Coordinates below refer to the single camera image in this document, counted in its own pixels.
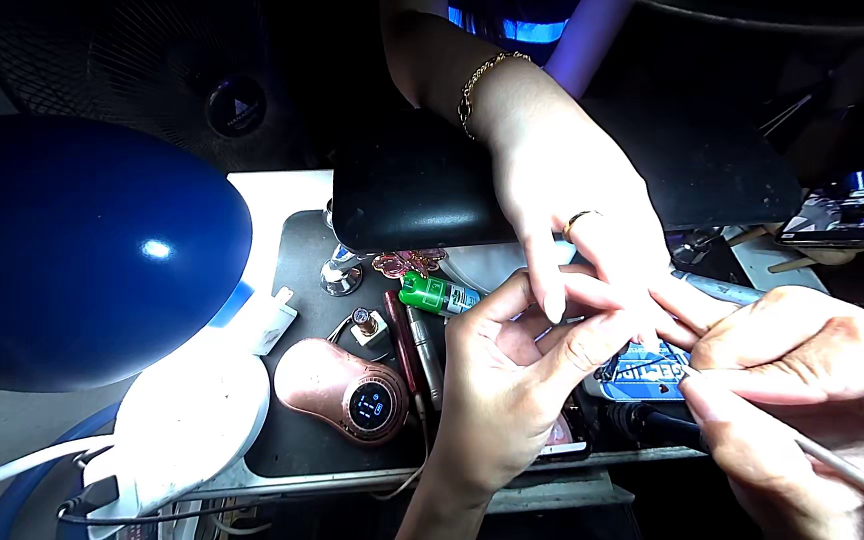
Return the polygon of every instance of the gold bracelet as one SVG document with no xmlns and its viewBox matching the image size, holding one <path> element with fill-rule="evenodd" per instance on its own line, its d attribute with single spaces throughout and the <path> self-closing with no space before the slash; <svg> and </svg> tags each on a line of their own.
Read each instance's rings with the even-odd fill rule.
<svg viewBox="0 0 864 540">
<path fill-rule="evenodd" d="M 475 141 L 475 136 L 469 132 L 469 126 L 467 125 L 469 116 L 473 113 L 473 102 L 470 101 L 469 96 L 473 93 L 475 83 L 478 83 L 486 70 L 507 58 L 521 58 L 528 62 L 532 62 L 532 58 L 529 55 L 522 54 L 519 51 L 512 51 L 510 53 L 501 52 L 487 59 L 485 63 L 480 65 L 479 68 L 475 70 L 475 73 L 472 73 L 472 76 L 468 78 L 468 82 L 465 83 L 465 86 L 462 87 L 462 101 L 459 102 L 459 121 L 462 122 L 462 129 L 465 130 L 465 134 L 473 141 Z"/>
</svg>

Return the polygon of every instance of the fan motor hub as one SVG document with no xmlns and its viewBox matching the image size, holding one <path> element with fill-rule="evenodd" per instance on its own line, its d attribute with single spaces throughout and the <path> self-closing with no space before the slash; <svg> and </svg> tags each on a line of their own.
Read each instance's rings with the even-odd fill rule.
<svg viewBox="0 0 864 540">
<path fill-rule="evenodd" d="M 221 136 L 239 138 L 254 132 L 265 118 L 265 91 L 254 79 L 237 75 L 223 79 L 208 96 L 208 125 Z"/>
</svg>

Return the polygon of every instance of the fan grille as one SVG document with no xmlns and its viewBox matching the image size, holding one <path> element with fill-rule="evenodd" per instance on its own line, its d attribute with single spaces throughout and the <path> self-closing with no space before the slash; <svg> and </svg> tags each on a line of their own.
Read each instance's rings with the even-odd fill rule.
<svg viewBox="0 0 864 540">
<path fill-rule="evenodd" d="M 0 82 L 21 110 L 138 129 L 226 172 L 311 168 L 267 28 L 255 0 L 0 0 Z M 268 103 L 242 136 L 207 118 L 229 77 L 253 80 Z"/>
</svg>

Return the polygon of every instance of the hand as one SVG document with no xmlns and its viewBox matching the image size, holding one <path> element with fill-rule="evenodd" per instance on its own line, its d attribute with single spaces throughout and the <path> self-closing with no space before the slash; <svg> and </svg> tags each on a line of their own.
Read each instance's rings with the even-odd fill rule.
<svg viewBox="0 0 864 540">
<path fill-rule="evenodd" d="M 516 94 L 527 94 L 528 105 L 512 109 L 507 102 Z M 658 346 L 655 327 L 667 317 L 647 285 L 668 273 L 669 254 L 645 181 L 628 156 L 528 62 L 502 61 L 476 83 L 474 98 L 471 129 L 492 155 L 495 194 L 548 318 L 558 322 L 566 308 L 552 233 L 589 211 L 573 224 L 572 241 L 599 279 L 633 292 L 643 319 L 640 340 Z"/>
<path fill-rule="evenodd" d="M 449 478 L 456 493 L 487 502 L 536 458 L 570 392 L 634 335 L 613 287 L 578 265 L 562 270 L 570 316 L 597 314 L 536 341 L 550 323 L 529 307 L 529 275 L 517 271 L 449 321 L 441 422 L 424 479 Z"/>
<path fill-rule="evenodd" d="M 766 532 L 860 538 L 864 494 L 807 458 L 769 411 L 864 470 L 864 309 L 781 287 L 738 309 L 669 277 L 653 296 L 699 338 L 680 388 L 739 503 Z M 688 347 L 689 343 L 679 343 Z"/>
</svg>

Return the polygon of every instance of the small glass bottle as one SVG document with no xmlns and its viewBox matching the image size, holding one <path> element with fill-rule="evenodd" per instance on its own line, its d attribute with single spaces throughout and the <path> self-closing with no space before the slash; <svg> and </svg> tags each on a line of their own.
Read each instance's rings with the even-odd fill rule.
<svg viewBox="0 0 864 540">
<path fill-rule="evenodd" d="M 482 300 L 482 295 L 452 281 L 433 276 L 423 277 L 419 272 L 409 270 L 402 277 L 402 290 L 398 291 L 398 299 L 407 306 L 451 317 L 467 312 Z"/>
</svg>

